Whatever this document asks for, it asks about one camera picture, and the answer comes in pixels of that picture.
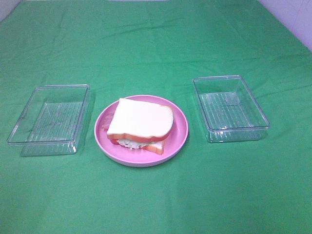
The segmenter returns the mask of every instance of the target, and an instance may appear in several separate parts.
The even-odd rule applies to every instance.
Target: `clear plastic container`
[[[21,156],[74,154],[88,108],[89,85],[47,85],[30,96],[7,142]]]
[[[259,140],[270,124],[241,76],[193,79],[209,142]]]

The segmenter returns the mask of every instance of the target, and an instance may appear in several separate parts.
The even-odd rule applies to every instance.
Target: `sandwich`
[[[173,122],[169,106],[120,98],[107,137],[113,144],[161,155]]]

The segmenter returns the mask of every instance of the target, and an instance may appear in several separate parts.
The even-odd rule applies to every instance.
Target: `green tablecloth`
[[[240,74],[270,121],[259,141],[208,143],[192,79]],[[0,233],[312,233],[312,54],[256,0],[24,1],[0,23]],[[7,145],[33,89],[90,85],[84,147]],[[189,122],[169,161],[109,159],[93,127],[119,97],[161,96]]]

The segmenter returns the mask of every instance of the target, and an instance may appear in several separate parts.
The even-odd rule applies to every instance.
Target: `pink plate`
[[[164,153],[162,155],[158,155],[147,150],[131,150],[120,145],[114,145],[107,138],[106,131],[102,127],[104,118],[108,114],[115,112],[118,101],[115,101],[106,107],[97,118],[94,126],[94,135],[99,147],[112,160],[131,167],[150,167],[171,159],[181,149],[188,135],[189,127],[184,113],[174,103],[162,97],[152,95],[135,95],[127,98],[137,101],[149,101],[172,107],[175,119],[172,131],[165,140]]]

